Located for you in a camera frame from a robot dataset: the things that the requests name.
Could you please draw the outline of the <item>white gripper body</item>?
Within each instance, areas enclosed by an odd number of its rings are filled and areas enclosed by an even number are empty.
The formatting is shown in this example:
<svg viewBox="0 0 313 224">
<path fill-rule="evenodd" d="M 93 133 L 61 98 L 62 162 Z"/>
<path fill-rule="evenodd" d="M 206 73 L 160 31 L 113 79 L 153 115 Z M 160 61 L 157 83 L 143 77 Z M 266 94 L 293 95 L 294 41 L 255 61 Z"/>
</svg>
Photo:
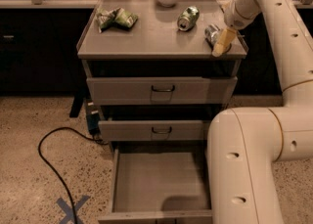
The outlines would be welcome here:
<svg viewBox="0 0 313 224">
<path fill-rule="evenodd" d="M 246 28 L 258 15 L 258 6 L 254 2 L 232 0 L 224 11 L 225 24 L 235 30 Z"/>
</svg>

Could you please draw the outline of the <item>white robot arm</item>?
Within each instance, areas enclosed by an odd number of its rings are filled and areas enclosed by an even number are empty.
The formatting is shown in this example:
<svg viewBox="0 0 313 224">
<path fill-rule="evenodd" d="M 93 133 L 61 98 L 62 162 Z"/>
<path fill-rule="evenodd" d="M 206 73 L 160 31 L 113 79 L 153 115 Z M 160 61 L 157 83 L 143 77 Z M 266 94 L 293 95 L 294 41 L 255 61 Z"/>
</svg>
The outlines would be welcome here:
<svg viewBox="0 0 313 224">
<path fill-rule="evenodd" d="M 233 108 L 210 123 L 207 163 L 213 224 L 284 224 L 272 173 L 275 161 L 308 158 L 313 142 L 313 40 L 292 0 L 232 0 L 216 55 L 233 31 L 265 20 L 283 103 Z"/>
</svg>

